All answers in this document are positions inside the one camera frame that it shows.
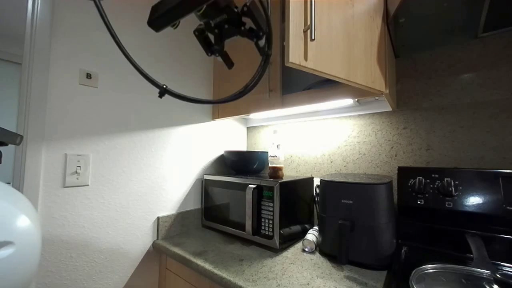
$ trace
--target stove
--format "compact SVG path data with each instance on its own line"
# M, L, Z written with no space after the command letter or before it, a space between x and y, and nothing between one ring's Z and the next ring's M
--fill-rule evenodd
M397 248L386 287L409 288L428 264L471 266L478 235L499 271L512 273L512 171L399 167Z

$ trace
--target control panel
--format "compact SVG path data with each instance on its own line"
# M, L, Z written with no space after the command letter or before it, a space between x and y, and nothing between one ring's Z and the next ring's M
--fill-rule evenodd
M398 205L512 215L512 171L399 167Z
M274 190L265 187L258 197L258 228L259 236L265 239L274 238Z

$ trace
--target switch plate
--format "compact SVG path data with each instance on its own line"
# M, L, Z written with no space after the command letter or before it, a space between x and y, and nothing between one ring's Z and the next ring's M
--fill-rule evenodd
M66 153L64 187L89 186L91 184L91 155Z
M82 68L78 69L78 84L98 88L98 82L98 72L89 71Z

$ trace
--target microwave keypad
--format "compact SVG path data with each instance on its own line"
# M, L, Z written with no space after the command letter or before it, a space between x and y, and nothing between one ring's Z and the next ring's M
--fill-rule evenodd
M274 231L274 203L263 200L261 201L261 229L262 236L272 236Z

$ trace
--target granite countertop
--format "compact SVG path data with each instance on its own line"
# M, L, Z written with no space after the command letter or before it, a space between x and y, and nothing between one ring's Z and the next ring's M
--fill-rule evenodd
M300 241L274 253L200 224L182 224L160 237L166 238L155 240L154 249L225 288L382 288L386 278L385 271L341 266L318 253L304 253Z

